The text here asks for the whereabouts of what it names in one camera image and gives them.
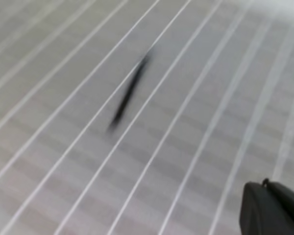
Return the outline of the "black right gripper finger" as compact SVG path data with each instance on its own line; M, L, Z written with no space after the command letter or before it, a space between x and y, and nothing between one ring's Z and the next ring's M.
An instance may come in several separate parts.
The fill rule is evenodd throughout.
M294 235L294 191L268 178L247 182L239 225L243 235Z

